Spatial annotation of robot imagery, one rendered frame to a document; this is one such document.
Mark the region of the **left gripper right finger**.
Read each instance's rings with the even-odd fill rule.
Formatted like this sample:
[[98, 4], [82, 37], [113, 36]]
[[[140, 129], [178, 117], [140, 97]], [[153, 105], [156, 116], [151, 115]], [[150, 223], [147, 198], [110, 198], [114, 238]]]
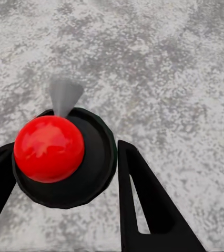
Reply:
[[[207, 252], [137, 148], [118, 141], [121, 252]], [[137, 227], [130, 176], [150, 230]]]

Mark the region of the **insectifuge atomizer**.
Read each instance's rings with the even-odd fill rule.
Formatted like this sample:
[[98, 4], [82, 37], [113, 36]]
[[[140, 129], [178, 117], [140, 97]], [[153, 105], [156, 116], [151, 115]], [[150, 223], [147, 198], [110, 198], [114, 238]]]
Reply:
[[83, 86], [66, 78], [53, 78], [48, 86], [53, 108], [19, 132], [13, 174], [32, 201], [69, 209], [106, 190], [117, 169], [118, 149], [100, 116], [75, 107]]

